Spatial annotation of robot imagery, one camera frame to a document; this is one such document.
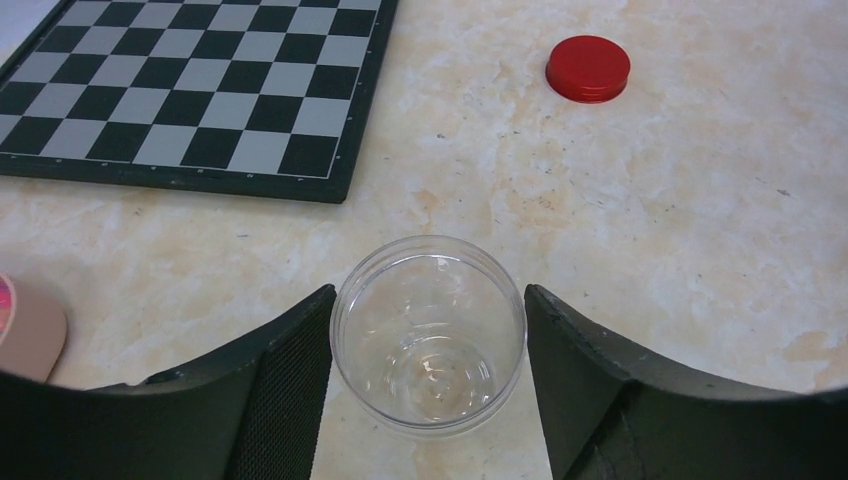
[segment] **countertop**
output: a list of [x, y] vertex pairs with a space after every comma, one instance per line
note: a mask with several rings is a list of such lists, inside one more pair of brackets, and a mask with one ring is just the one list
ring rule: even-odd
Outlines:
[[[0, 0], [5, 58], [51, 1]], [[625, 92], [557, 96], [547, 55], [597, 34]], [[56, 294], [51, 382], [138, 382], [269, 321], [400, 237], [493, 254], [692, 367], [848, 383], [848, 4], [401, 0], [340, 206], [0, 178], [0, 269]], [[529, 364], [461, 441], [398, 439], [332, 373], [316, 479], [550, 478]]]

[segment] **chessboard border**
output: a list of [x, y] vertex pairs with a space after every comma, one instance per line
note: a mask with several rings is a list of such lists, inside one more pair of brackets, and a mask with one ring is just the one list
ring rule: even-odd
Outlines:
[[[19, 62], [37, 48], [75, 1], [60, 0], [0, 65], [0, 84], [8, 81], [6, 77], [13, 74]], [[0, 175], [340, 204], [347, 199], [353, 180], [399, 2], [382, 0], [380, 3], [368, 41], [369, 53], [362, 62], [351, 97], [348, 117], [352, 119], [339, 136], [336, 158], [326, 178], [249, 174], [211, 168], [153, 167], [2, 152]]]

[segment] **chessboard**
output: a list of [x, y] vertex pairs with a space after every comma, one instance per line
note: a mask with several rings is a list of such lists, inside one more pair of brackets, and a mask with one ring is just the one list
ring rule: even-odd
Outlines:
[[60, 2], [0, 69], [0, 174], [341, 203], [397, 2]]

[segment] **black square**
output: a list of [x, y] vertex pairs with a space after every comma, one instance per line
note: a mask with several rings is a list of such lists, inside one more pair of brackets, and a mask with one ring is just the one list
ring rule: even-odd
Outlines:
[[64, 27], [59, 26], [53, 29], [47, 38], [38, 46], [39, 52], [60, 52], [71, 53], [85, 33], [88, 27]]
[[324, 35], [287, 34], [275, 60], [287, 63], [317, 63], [326, 38]]
[[38, 155], [60, 123], [61, 118], [24, 117], [0, 143], [0, 152]]
[[212, 100], [212, 92], [172, 90], [153, 123], [196, 127]]
[[147, 56], [153, 51], [165, 30], [158, 28], [130, 28], [112, 50], [112, 55]]
[[149, 130], [150, 125], [107, 122], [86, 158], [129, 163]]
[[356, 67], [316, 65], [306, 96], [347, 100], [353, 94], [358, 72]]
[[185, 58], [148, 58], [135, 76], [132, 86], [174, 88], [187, 63], [188, 59]]
[[300, 0], [301, 7], [337, 8], [339, 0]]
[[78, 83], [86, 85], [100, 69], [100, 65], [106, 60], [106, 55], [88, 55], [72, 53], [59, 67], [59, 70], [50, 79], [53, 83]]
[[168, 28], [206, 30], [217, 12], [218, 5], [183, 5]]
[[218, 91], [259, 93], [270, 69], [271, 64], [267, 62], [233, 61], [221, 79]]
[[333, 26], [330, 27], [330, 35], [368, 37], [371, 35], [371, 27], [374, 26], [374, 15], [375, 12], [369, 10], [339, 9], [333, 19]]
[[301, 103], [303, 103], [303, 97], [259, 95], [246, 128], [263, 132], [290, 133]]
[[68, 118], [108, 120], [126, 88], [88, 86], [68, 113]]
[[0, 90], [0, 115], [23, 115], [42, 88], [43, 83], [7, 83]]
[[188, 145], [181, 166], [227, 168], [236, 150], [240, 130], [198, 128]]
[[278, 173], [325, 177], [336, 154], [334, 137], [292, 135]]
[[98, 27], [129, 27], [144, 5], [141, 3], [110, 3], [100, 18], [94, 22]]
[[197, 42], [192, 58], [221, 58], [229, 60], [236, 53], [244, 32], [206, 31]]
[[297, 7], [268, 7], [261, 6], [256, 10], [256, 16], [250, 22], [247, 30], [250, 32], [285, 32], [294, 18]]

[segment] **gray square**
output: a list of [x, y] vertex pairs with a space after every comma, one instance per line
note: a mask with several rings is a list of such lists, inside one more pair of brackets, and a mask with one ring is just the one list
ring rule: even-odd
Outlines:
[[47, 83], [67, 59], [67, 53], [32, 52], [26, 61], [15, 70], [12, 80]]
[[153, 125], [138, 149], [134, 164], [178, 167], [183, 161], [196, 127]]
[[176, 3], [148, 3], [130, 25], [136, 28], [168, 28], [180, 9]]
[[153, 51], [150, 52], [151, 57], [165, 58], [189, 58], [197, 42], [200, 41], [200, 36], [203, 35], [203, 30], [181, 30], [169, 29], [159, 37]]
[[251, 62], [272, 62], [280, 51], [285, 35], [271, 32], [246, 32], [233, 58]]
[[259, 4], [271, 7], [297, 7], [300, 5], [300, 0], [262, 0]]
[[350, 100], [304, 98], [292, 133], [338, 137], [344, 129], [349, 109]]
[[244, 32], [259, 10], [258, 5], [221, 5], [212, 19], [209, 30]]
[[24, 115], [28, 117], [65, 118], [77, 103], [85, 85], [48, 83], [35, 97]]
[[0, 115], [0, 143], [3, 143], [6, 135], [15, 128], [15, 125], [18, 124], [18, 120], [20, 119], [21, 117], [17, 115]]
[[326, 35], [330, 33], [335, 17], [335, 8], [300, 7], [286, 32]]
[[324, 48], [318, 57], [318, 65], [336, 65], [339, 67], [359, 67], [368, 50], [367, 37], [338, 37], [330, 35], [324, 41]]
[[57, 25], [88, 27], [100, 18], [109, 2], [75, 2]]
[[379, 10], [382, 0], [342, 0], [339, 8], [350, 10]]
[[129, 87], [135, 79], [138, 71], [144, 65], [145, 57], [130, 55], [109, 55], [100, 65], [91, 85], [103, 85], [107, 87]]
[[74, 53], [108, 55], [126, 31], [125, 27], [91, 27], [74, 48]]
[[56, 158], [85, 158], [103, 131], [106, 122], [65, 119], [41, 150], [41, 155]]
[[302, 97], [306, 95], [315, 65], [309, 63], [274, 63], [265, 77], [261, 93]]
[[227, 170], [276, 175], [290, 136], [288, 133], [243, 132]]
[[229, 60], [192, 58], [186, 64], [174, 88], [195, 92], [214, 92], [218, 89], [224, 74], [227, 73], [229, 65]]
[[244, 130], [258, 94], [216, 92], [200, 120], [201, 127]]
[[159, 88], [128, 88], [109, 117], [110, 122], [153, 123], [169, 90]]

